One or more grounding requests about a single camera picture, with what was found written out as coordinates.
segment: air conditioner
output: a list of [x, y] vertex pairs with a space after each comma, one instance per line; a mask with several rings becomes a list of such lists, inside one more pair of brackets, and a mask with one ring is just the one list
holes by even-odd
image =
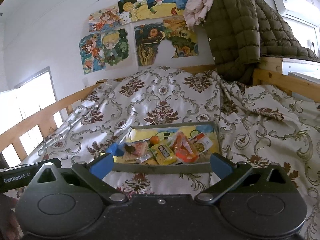
[[306, 0], [275, 0], [275, 4], [281, 16], [312, 27], [320, 25], [320, 10]]

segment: quilted jacket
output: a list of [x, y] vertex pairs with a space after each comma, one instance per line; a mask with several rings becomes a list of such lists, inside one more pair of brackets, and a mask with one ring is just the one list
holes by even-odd
[[264, 0], [214, 0], [204, 28], [217, 72], [227, 81], [248, 84], [261, 56], [319, 62]]

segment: floral bedspread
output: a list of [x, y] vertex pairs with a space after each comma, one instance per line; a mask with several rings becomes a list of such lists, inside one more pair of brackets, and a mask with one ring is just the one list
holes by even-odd
[[[271, 85], [245, 87], [216, 72], [193, 76], [148, 68], [121, 82], [109, 80], [24, 161], [58, 157], [63, 167], [90, 162], [131, 125], [214, 121], [224, 156], [254, 167], [278, 162], [308, 206], [301, 231], [320, 239], [320, 105], [289, 97]], [[104, 178], [133, 194], [192, 194], [219, 179], [211, 174], [146, 175], [111, 172]], [[21, 195], [23, 189], [15, 194]]]

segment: blonde hair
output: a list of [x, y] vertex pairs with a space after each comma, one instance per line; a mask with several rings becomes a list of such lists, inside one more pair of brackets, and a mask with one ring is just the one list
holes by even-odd
[[119, 41], [119, 38], [120, 38], [119, 32], [107, 34], [102, 38], [102, 43], [104, 45], [108, 43], [117, 43]]

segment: pink garment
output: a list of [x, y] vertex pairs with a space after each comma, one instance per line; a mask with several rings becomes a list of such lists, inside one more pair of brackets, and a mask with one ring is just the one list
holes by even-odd
[[183, 16], [190, 30], [205, 19], [212, 4], [213, 0], [188, 0]]

